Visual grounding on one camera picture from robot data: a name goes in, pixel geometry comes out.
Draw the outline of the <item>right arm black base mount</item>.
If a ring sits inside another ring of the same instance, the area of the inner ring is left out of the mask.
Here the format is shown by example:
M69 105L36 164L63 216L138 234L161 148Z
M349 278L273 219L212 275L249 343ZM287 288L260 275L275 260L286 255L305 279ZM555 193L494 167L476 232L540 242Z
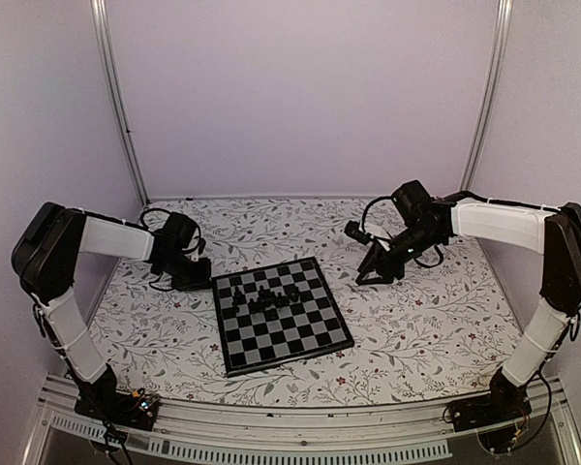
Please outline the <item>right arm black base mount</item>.
M481 432L480 445L493 454L512 452L522 435L532 406L525 387L511 383L499 369L489 383L489 392L455 400L446 405L448 421L455 432L494 426L508 421L502 428Z

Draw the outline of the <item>black chess piece cluster piece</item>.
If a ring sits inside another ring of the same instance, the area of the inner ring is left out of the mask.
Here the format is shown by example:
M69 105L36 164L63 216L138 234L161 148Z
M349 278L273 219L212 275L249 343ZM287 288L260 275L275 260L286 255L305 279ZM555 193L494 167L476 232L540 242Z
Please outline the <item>black chess piece cluster piece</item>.
M260 287L257 299L248 301L248 311L250 314L263 314L269 317L275 315L279 309L298 302L299 298L300 292L295 285L284 288L282 293Z

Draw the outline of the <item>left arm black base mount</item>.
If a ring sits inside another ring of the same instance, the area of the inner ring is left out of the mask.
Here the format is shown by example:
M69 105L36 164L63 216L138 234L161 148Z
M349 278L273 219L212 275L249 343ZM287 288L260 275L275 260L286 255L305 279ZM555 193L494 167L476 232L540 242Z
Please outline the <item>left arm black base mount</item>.
M152 431L159 411L157 394L139 388L133 393L120 392L112 368L107 364L101 376L94 382L86 382L75 369L69 373L78 389L75 412L114 425Z

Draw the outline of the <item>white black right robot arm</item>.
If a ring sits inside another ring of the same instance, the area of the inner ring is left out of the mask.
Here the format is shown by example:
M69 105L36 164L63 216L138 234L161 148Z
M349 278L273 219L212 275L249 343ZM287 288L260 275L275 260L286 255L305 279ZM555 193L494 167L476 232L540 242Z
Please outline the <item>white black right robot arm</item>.
M488 421L501 422L519 404L517 391L560 350L575 340L581 326L581 205L531 204L485 198L470 191L430 195L412 180L384 196L403 221L392 234L367 218L350 221L345 233L370 249L358 268L359 285L389 285L405 277L409 262L419 263L429 249L439 252L455 238L474 239L484 251L510 248L516 264L532 259L538 276L537 303L509 358L481 402Z

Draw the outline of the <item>black and grey chessboard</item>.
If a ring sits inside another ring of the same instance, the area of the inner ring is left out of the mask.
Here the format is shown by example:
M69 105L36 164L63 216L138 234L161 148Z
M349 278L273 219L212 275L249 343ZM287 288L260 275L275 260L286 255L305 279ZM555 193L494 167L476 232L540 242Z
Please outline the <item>black and grey chessboard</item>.
M250 314L260 287L282 293L295 285L299 301L275 315ZM246 303L232 305L234 288ZM354 346L351 332L316 258L308 257L218 276L212 280L215 313L227 376L246 375Z

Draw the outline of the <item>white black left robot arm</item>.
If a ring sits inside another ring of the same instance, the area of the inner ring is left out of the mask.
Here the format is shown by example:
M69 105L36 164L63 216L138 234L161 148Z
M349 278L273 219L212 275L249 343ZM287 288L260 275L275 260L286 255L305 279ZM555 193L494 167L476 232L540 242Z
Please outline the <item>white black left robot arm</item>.
M206 241L189 216L171 212L152 230L54 202L44 203L12 252L19 284L40 312L40 326L55 340L55 351L73 377L97 383L109 369L92 341L76 297L76 271L84 255L147 264L155 276L167 275L172 289L199 291L210 287L212 263Z

